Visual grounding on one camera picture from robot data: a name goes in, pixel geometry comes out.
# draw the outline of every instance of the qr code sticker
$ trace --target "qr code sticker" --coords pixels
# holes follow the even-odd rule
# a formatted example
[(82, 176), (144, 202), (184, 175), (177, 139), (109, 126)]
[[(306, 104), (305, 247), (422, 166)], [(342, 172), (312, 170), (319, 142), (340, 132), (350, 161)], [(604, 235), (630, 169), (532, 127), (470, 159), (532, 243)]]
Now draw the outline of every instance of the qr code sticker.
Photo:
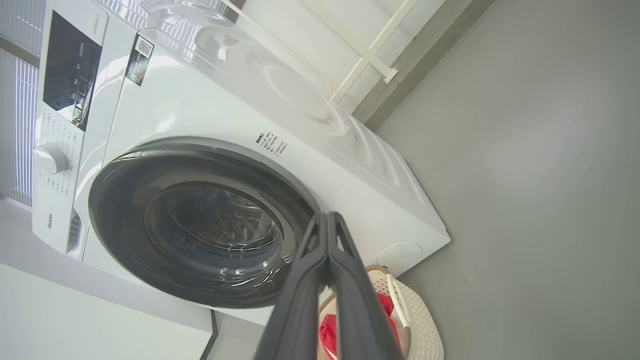
[(149, 59), (151, 52), (154, 50), (154, 45), (148, 42), (145, 38), (138, 36), (136, 41), (136, 51), (142, 54), (142, 56)]

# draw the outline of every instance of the black door rim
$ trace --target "black door rim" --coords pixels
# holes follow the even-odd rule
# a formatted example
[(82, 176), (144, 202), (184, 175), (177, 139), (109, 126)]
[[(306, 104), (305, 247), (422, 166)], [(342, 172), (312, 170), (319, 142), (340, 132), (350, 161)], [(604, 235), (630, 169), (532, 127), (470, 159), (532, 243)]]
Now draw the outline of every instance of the black door rim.
[[(236, 194), (246, 199), (245, 204), (253, 203), (263, 211), (260, 223), (271, 217), (282, 235), (282, 250), (274, 263), (265, 265), (264, 271), (256, 270), (255, 274), (262, 273), (255, 278), (247, 275), (249, 281), (241, 277), (246, 270), (243, 266), (240, 270), (236, 268), (233, 275), (225, 273), (228, 267), (225, 271), (207, 268), (209, 263), (256, 262), (262, 259), (259, 256), (274, 259), (268, 251), (275, 245), (268, 240), (264, 242), (267, 245), (254, 247), (251, 253), (230, 249), (236, 252), (216, 258), (210, 247), (200, 243), (184, 245), (183, 235), (178, 236), (180, 241), (167, 236), (167, 243), (173, 244), (169, 248), (175, 247), (177, 252), (190, 257), (191, 262), (167, 256), (168, 248), (163, 250), (152, 241), (145, 217), (158, 195), (186, 186), (210, 187), (216, 189), (210, 192), (214, 194), (218, 191)], [(200, 204), (202, 197), (193, 198)], [(273, 161), (237, 145), (199, 138), (154, 142), (117, 158), (99, 172), (89, 194), (92, 226), (105, 249), (124, 268), (155, 288), (214, 307), (254, 308), (275, 304), (297, 244), (317, 211), (315, 200), (304, 186)], [(157, 223), (162, 227), (167, 222)], [(171, 231), (170, 227), (163, 229), (169, 229), (166, 234)]]

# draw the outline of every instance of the front-load washing machine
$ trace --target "front-load washing machine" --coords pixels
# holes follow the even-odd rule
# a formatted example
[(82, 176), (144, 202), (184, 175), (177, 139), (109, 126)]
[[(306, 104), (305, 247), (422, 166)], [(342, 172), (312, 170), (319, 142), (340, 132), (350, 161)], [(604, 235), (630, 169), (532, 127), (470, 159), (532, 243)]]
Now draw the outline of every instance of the front-load washing machine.
[(47, 2), (35, 234), (263, 324), (317, 211), (396, 275), (449, 242), (397, 151), (206, 5)]

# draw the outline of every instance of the woven basket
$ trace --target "woven basket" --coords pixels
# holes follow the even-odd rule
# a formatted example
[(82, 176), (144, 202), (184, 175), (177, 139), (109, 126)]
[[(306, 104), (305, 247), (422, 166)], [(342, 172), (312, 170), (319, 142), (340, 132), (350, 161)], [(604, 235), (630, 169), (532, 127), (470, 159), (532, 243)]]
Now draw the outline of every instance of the woven basket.
[[(427, 305), (407, 285), (399, 282), (382, 266), (367, 267), (367, 275), (377, 292), (394, 303), (391, 320), (396, 325), (404, 358), (407, 360), (443, 360), (444, 347)], [(319, 323), (327, 314), (336, 313), (335, 293), (320, 306)], [(332, 360), (318, 337), (318, 360)]]

